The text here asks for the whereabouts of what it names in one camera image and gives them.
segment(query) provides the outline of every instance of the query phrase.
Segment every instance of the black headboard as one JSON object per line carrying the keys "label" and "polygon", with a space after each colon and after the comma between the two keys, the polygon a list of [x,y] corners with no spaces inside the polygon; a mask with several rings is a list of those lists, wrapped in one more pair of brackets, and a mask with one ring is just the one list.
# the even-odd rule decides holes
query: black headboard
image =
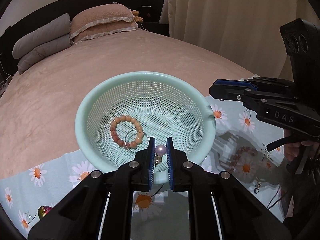
{"label": "black headboard", "polygon": [[[73,19],[78,13],[98,5],[118,2],[131,10],[137,10],[140,6],[148,5],[152,8],[153,20],[158,22],[160,19],[164,0],[58,0],[48,4],[9,27],[0,36],[0,60],[4,71],[15,74],[17,71],[18,59],[13,59],[12,49],[14,44],[24,35],[46,25],[55,18],[68,13]],[[8,77],[0,67],[0,74],[4,79]]]}

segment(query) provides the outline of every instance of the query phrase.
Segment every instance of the pink pillow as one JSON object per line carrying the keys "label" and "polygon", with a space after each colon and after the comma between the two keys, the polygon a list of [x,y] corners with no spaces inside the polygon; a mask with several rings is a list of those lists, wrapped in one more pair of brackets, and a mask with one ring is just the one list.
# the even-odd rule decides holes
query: pink pillow
{"label": "pink pillow", "polygon": [[113,22],[96,25],[80,32],[79,35],[73,38],[73,44],[78,44],[82,41],[91,40],[94,38],[102,37],[105,35],[119,33],[119,32],[129,32],[138,29],[138,24],[135,21],[132,22]]}
{"label": "pink pillow", "polygon": [[78,13],[71,21],[70,39],[76,37],[84,30],[103,23],[117,21],[132,22],[134,15],[126,6],[111,3],[89,8]]}

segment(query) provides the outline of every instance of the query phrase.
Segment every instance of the light blue tablecloth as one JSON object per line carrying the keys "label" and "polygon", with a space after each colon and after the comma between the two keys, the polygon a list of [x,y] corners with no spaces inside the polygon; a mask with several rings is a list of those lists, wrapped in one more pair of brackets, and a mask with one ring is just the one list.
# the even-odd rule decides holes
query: light blue tablecloth
{"label": "light blue tablecloth", "polygon": [[[236,178],[267,206],[279,187],[278,166],[284,157],[282,147],[271,152],[272,160],[269,162],[262,159],[265,145],[281,138],[282,129],[258,121],[255,112],[247,110],[241,102],[206,99],[216,116],[217,135],[201,166],[214,173],[235,169],[233,174]],[[58,159],[0,180],[0,203],[14,225],[27,237],[30,228],[39,221],[39,207],[53,207],[94,169],[80,150],[66,153]],[[261,181],[261,187],[255,194],[257,179]],[[139,197],[140,193],[135,192],[131,238],[189,239],[187,194],[173,193],[166,184],[151,197],[159,187],[154,186],[148,194],[149,204],[144,209],[141,207],[142,203],[145,205],[146,197]],[[284,220],[280,204],[275,205],[271,212],[280,221]]]}

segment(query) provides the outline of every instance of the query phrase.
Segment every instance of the mint green colander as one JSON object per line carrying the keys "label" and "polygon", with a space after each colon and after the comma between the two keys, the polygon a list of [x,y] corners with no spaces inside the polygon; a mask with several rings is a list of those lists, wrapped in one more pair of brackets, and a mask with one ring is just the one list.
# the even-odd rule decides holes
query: mint green colander
{"label": "mint green colander", "polygon": [[[110,122],[121,115],[135,117],[143,131],[165,145],[172,137],[175,149],[200,164],[212,148],[216,134],[213,112],[202,94],[188,83],[166,74],[131,72],[96,86],[81,102],[76,114],[78,145],[88,161],[102,172],[115,171],[134,159],[134,154],[116,144]],[[129,122],[117,126],[119,137],[134,129]],[[132,141],[135,133],[127,137]],[[134,152],[148,147],[148,138]],[[168,182],[166,155],[154,168],[154,184]]]}

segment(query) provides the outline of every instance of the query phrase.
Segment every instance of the teddy bear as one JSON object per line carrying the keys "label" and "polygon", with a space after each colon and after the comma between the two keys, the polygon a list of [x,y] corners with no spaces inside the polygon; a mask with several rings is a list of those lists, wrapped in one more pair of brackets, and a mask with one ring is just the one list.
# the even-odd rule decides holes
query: teddy bear
{"label": "teddy bear", "polygon": [[138,16],[138,15],[139,15],[139,12],[138,12],[138,11],[133,10],[133,11],[131,11],[131,12],[132,12],[132,14],[134,15],[134,19],[133,19],[133,20],[134,20],[135,22],[143,23],[143,18]]}

